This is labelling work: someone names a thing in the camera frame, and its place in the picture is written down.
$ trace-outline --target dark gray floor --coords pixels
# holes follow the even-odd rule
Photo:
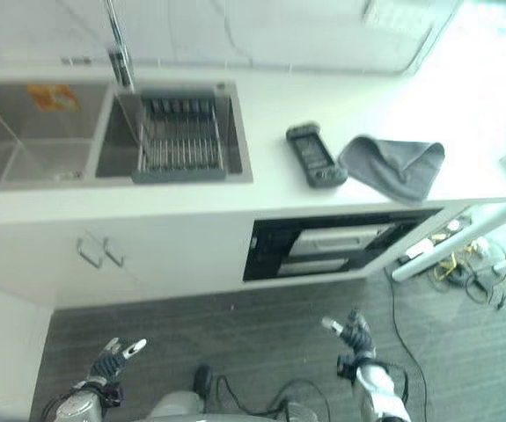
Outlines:
[[[456,288],[439,294],[425,279],[398,285],[395,294],[401,334],[427,376],[429,421],[506,420],[506,307],[496,312]],[[111,422],[142,418],[165,393],[187,389],[202,362],[227,375],[252,408],[265,406],[289,379],[303,377],[327,395],[334,422],[358,421],[348,384],[334,374],[344,349],[319,324],[324,315],[342,320],[353,307],[366,315],[379,358],[408,369],[408,410],[413,421],[423,421],[422,381],[394,334],[392,294],[381,273],[367,281],[56,312],[32,420],[50,397],[84,377],[111,337],[124,336],[145,337],[149,344],[125,373],[125,402],[109,412]],[[309,388],[290,394],[325,420]],[[223,411],[234,409],[226,394],[222,399]]]

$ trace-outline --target stainless steel sink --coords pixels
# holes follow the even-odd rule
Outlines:
[[[31,95],[32,86],[48,92],[66,87],[77,107],[42,110]],[[207,92],[211,110],[216,111],[215,164],[224,178],[208,179],[203,168],[193,172],[189,166],[177,163],[172,171],[175,177],[169,174],[165,180],[253,180],[234,84],[152,82],[139,86],[145,88],[134,93],[105,81],[0,84],[0,189],[132,185],[134,172],[141,173],[141,163],[147,163],[141,159],[138,125],[142,104],[148,104],[143,100],[150,92],[182,92],[189,96]],[[137,183],[156,183],[157,179]]]
[[[250,182],[253,180],[245,142],[243,123],[238,107],[237,90],[234,84],[163,84],[153,85],[137,93],[119,92],[115,95],[106,125],[104,141],[100,151],[96,178],[128,178],[137,171],[141,160],[140,119],[142,98],[164,93],[211,92],[216,109],[216,122],[221,143],[221,158],[226,177],[218,182]],[[184,166],[176,170],[185,172]],[[189,172],[187,182],[212,181],[203,178],[200,172]]]

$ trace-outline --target black game controller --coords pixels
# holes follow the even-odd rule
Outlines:
[[[286,131],[286,139],[304,169],[309,186],[335,187],[347,180],[347,171],[334,162],[321,141],[318,124],[291,127]]]

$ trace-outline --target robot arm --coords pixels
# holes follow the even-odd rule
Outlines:
[[[50,402],[41,421],[57,406],[55,422],[101,422],[107,409],[121,404],[122,394],[119,376],[128,360],[145,347],[147,340],[141,339],[127,346],[119,338],[112,338],[82,382],[75,385],[64,397]]]
[[[411,422],[404,400],[395,394],[385,364],[376,360],[376,348],[364,317],[353,310],[345,326],[328,317],[321,323],[354,352],[339,356],[337,375],[351,381],[363,422]],[[407,385],[403,394],[406,396]]]

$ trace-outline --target orange sticker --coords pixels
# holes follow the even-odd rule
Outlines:
[[[27,92],[44,112],[75,112],[80,108],[67,85],[27,85]]]

